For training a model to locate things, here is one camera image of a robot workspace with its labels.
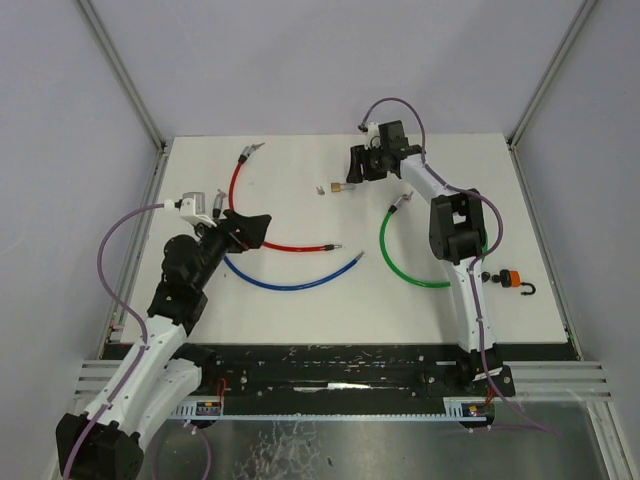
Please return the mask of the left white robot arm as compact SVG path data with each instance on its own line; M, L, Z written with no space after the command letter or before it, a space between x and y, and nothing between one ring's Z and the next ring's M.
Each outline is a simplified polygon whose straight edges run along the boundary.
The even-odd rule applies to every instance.
M82 413L65 414L56 427L65 479L134 479L156 432L191 393L208 394L219 381L213 351L188 336L208 298L205 286L229 253L262 246L268 214L227 210L220 220L180 213L193 235L169 239L161 279L141 323L141 335Z

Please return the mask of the green cable lock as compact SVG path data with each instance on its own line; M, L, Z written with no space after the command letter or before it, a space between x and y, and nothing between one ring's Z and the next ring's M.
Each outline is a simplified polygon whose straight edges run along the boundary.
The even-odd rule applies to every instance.
M382 223L379 228L378 233L378 244L380 253L387 267L401 280L407 282L416 287L425 288L429 290L442 290L451 287L451 284L448 281L428 281L428 280L419 280L408 274L406 274L403 270L401 270L392 260L386 243L386 233L388 224L392 218L392 216L399 210L399 208L409 202L413 196L413 192L404 193L400 197L398 197L387 209L387 212L382 220Z

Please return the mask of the brass padlock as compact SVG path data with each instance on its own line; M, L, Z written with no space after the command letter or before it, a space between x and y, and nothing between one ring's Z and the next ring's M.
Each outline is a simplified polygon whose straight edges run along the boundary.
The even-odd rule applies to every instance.
M355 190L356 185L351 183L332 182L330 184L330 189L332 193L341 193L341 192Z

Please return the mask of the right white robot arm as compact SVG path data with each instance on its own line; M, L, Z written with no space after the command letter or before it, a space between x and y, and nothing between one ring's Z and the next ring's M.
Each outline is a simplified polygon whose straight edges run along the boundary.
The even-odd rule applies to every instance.
M499 393L503 361L487 316L482 285L482 260L487 231L483 205L488 199L475 189L449 184L427 162L422 145L412 145L400 121L365 122L362 145L350 149L349 184L376 181L392 173L430 203L428 239L443 263L452 289L457 319L456 382L467 394L489 387Z

